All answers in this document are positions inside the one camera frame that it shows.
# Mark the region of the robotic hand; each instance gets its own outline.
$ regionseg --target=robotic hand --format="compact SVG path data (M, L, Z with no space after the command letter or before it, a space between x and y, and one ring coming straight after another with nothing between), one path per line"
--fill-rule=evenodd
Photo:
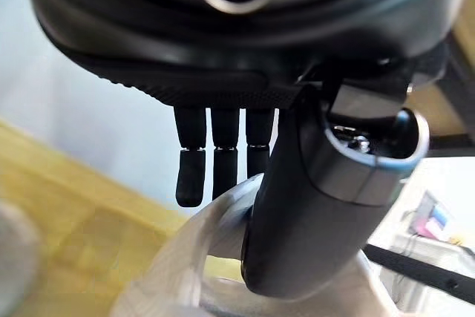
M264 171L243 242L260 295L325 285L390 208L428 149L403 108L416 76L445 67L462 0L33 0L67 57L174 106L182 147L177 199L203 196L205 108L212 109L214 197L236 184L239 108L248 174ZM274 109L281 111L269 161Z

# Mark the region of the black cylindrical joint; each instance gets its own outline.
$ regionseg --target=black cylindrical joint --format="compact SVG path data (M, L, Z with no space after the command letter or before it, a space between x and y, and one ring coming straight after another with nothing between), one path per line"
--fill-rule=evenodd
M213 142L217 148L235 148L239 137L239 109L212 109Z
M177 202L182 207L198 207L203 201L206 153L204 150L182 150L177 181Z
M213 200L236 186L238 180L238 150L214 150Z
M248 145L269 145L274 124L274 109L246 111L246 140Z
M178 139L182 148L198 149L206 146L205 108L174 108Z

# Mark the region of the black textured surface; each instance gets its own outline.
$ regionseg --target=black textured surface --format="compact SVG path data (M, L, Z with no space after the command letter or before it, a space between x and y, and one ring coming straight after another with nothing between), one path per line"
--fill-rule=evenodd
M178 139L182 148L206 147L205 108L174 108Z
M203 105L207 108L288 108L300 91L299 87L269 89L256 92L199 92L176 88L146 88L140 90L167 105Z
M213 200L236 186L238 150L214 150Z
M204 150L180 152L177 202L182 207L198 207L203 201L206 153Z

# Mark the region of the blurry white object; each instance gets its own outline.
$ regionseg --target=blurry white object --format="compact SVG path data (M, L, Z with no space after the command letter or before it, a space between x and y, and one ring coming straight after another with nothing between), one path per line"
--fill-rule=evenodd
M390 248L419 261L475 278L475 259L460 246L399 233ZM424 316L475 316L475 306L442 291L382 269L381 280L405 312Z
M35 280L39 239L15 207L0 203L0 317L9 316Z
M360 252L317 295L285 302L255 295L246 285L204 278L208 253L238 258L245 216L262 175L220 196L160 250L150 270L117 299L112 317L389 317L401 316Z

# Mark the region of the white wall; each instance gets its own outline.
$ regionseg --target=white wall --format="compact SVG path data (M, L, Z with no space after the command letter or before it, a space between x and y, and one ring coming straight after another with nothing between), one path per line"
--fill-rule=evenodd
M406 211L416 209L428 190L463 229L466 245L475 249L475 157L425 159L410 177L371 243L390 247Z
M178 209L180 144L172 108L66 59L45 38L29 0L0 0L0 118ZM243 113L241 118L238 181L246 177ZM212 196L213 148L209 127L206 202Z

